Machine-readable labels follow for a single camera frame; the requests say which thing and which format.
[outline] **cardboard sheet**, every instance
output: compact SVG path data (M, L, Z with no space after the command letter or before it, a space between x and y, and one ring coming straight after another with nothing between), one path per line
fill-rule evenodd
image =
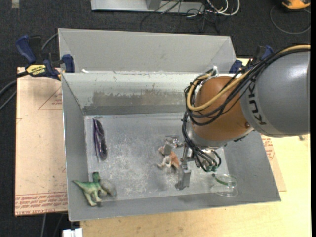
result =
M68 210L61 82L17 81L15 215Z

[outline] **power cord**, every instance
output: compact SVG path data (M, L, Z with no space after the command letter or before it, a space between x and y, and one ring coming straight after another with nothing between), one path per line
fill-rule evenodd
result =
M10 87L16 84L16 80L9 82L2 90L0 90L0 97L8 91ZM16 95L16 91L9 96L9 98L0 106L0 111L11 101L11 99Z

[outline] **blue clamp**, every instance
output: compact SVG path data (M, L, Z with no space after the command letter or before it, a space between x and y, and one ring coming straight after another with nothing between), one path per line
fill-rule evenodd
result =
M15 46L18 52L28 60L23 75L31 75L33 77L50 77L60 80L60 72L55 66L65 64L66 72L73 73L75 71L74 61L71 55L64 55L62 60L51 62L48 59L42 59L41 55L41 38L40 36L29 37L23 35L16 42Z
M236 60L236 61L232 64L231 69L229 70L229 73L235 74L238 70L240 70L241 66L242 66L242 61Z

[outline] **white wire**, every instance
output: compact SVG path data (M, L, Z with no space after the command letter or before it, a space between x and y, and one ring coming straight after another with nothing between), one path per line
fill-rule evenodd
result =
M235 15L238 11L239 11L239 9L240 9L240 0L237 0L237 9L234 11L234 12L232 12L232 13L225 13L226 12L226 10L227 10L227 8L228 8L228 1L227 0L225 0L225 3L226 3L226 8L224 9L224 10L218 10L217 8L215 8L213 5L212 5L212 3L210 2L210 0L206 0L208 3L209 3L209 5L214 9L214 10L216 10L216 13L217 14L221 14L221 15L224 15L224 16L233 16L233 15Z
M225 16L233 16L239 11L239 9L240 9L240 0L237 0L237 9L234 12L232 12L232 13L220 13L220 14L225 15Z
M227 1L227 0L225 0L226 8L225 8L224 10L219 10L219 9L215 8L214 5L211 3L210 0L206 0L206 1L208 2L208 4L209 4L214 10L216 10L217 13L219 13L219 12L225 12L225 11L228 9L228 1Z

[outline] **metal stand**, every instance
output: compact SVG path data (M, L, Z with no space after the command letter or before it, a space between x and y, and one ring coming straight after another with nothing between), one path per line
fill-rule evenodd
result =
M141 11L187 13L189 10L203 10L199 2L180 0L92 0L92 11Z

